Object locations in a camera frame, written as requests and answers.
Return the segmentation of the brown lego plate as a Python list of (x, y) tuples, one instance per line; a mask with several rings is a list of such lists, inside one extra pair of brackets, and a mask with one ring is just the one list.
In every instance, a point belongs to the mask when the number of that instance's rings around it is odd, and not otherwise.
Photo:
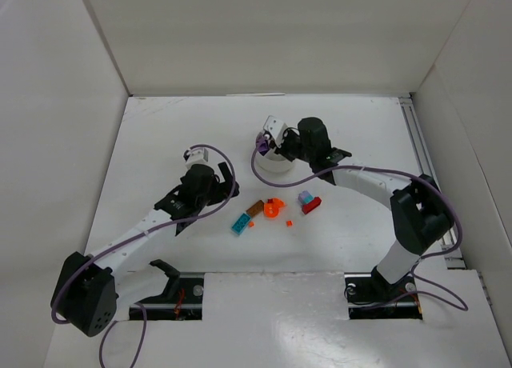
[(258, 200), (255, 204), (253, 204), (249, 209), (246, 210), (246, 213), (251, 218), (254, 218), (264, 211), (264, 207), (265, 207), (264, 201)]

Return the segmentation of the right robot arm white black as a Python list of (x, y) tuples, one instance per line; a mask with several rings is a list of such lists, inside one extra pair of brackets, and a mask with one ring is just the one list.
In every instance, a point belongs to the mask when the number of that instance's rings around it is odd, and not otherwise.
[(389, 294), (455, 224), (432, 177), (378, 170), (356, 162), (350, 152), (332, 146), (320, 118), (304, 118), (291, 128), (270, 117), (264, 129), (276, 154), (290, 162), (304, 161), (316, 178), (357, 191), (390, 210), (395, 240), (371, 272), (372, 288), (380, 295)]

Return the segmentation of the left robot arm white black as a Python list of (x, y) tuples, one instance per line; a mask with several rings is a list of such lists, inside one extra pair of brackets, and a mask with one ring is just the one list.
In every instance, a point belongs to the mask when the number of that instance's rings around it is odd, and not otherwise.
[(71, 324), (88, 337), (100, 334), (117, 312), (145, 302), (168, 302), (177, 295), (180, 272), (158, 257), (170, 227), (180, 235), (238, 196), (231, 161), (218, 171), (207, 164), (188, 167), (180, 183), (131, 230), (89, 254), (74, 252), (64, 261), (52, 299), (51, 317)]

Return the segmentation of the teal lego brick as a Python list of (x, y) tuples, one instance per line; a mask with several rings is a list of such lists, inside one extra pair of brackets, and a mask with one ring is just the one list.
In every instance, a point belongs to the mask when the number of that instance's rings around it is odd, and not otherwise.
[(231, 230), (239, 236), (250, 224), (251, 222), (251, 216), (249, 216), (247, 213), (241, 214), (241, 216), (235, 221), (235, 223), (232, 225)]

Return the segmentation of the white round divided container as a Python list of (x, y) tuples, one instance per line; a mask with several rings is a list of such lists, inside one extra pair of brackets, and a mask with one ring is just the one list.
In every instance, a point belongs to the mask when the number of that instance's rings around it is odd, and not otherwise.
[[(255, 139), (255, 143), (258, 139), (264, 138), (263, 133), (259, 133)], [(260, 166), (265, 171), (274, 173), (274, 174), (284, 174), (294, 168), (294, 163), (290, 160), (286, 159), (280, 154), (277, 154), (275, 148), (272, 148), (270, 142), (269, 144), (270, 150), (262, 155), (256, 150), (255, 162), (258, 166)]]

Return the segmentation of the orange round lego piece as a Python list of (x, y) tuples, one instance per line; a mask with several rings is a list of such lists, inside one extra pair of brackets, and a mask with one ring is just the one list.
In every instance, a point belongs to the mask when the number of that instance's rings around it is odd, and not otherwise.
[(263, 213), (266, 218), (274, 219), (279, 216), (281, 209), (286, 206), (283, 200), (279, 198), (269, 198), (264, 203)]

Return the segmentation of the red lego brick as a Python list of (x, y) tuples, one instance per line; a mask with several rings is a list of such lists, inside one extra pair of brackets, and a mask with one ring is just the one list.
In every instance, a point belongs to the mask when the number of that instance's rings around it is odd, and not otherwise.
[(302, 212), (304, 213), (304, 215), (307, 215), (311, 211), (318, 208), (321, 205), (321, 203), (322, 200), (320, 199), (320, 197), (314, 197), (310, 202), (302, 205)]

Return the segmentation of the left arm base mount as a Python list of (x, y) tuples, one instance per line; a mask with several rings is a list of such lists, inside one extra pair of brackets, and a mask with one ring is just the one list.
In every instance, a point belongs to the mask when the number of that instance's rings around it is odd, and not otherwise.
[(205, 285), (204, 273), (182, 273), (161, 259), (150, 263), (150, 271), (159, 270), (165, 284), (156, 294), (138, 300), (149, 321), (201, 321)]

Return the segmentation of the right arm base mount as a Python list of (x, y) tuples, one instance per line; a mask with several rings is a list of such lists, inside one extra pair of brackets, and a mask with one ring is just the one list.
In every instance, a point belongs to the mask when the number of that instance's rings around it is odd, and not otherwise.
[(344, 275), (350, 320), (422, 320), (414, 279), (407, 274), (389, 284), (375, 272)]

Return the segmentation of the aluminium rail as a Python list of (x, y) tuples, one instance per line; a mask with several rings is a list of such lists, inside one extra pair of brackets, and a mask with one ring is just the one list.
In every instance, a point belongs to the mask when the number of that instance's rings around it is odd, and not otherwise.
[[(402, 96), (398, 98), (398, 104), (402, 109), (406, 128), (408, 129), (410, 140), (413, 146), (414, 155), (422, 174), (431, 176), (438, 187), (441, 187), (440, 181), (434, 170), (426, 140), (424, 139), (419, 120), (415, 112), (413, 99), (411, 96)], [(461, 251), (461, 244), (464, 235), (460, 218), (458, 214), (454, 216), (454, 226), (440, 240), (440, 250), (448, 270), (466, 270), (466, 263)]]

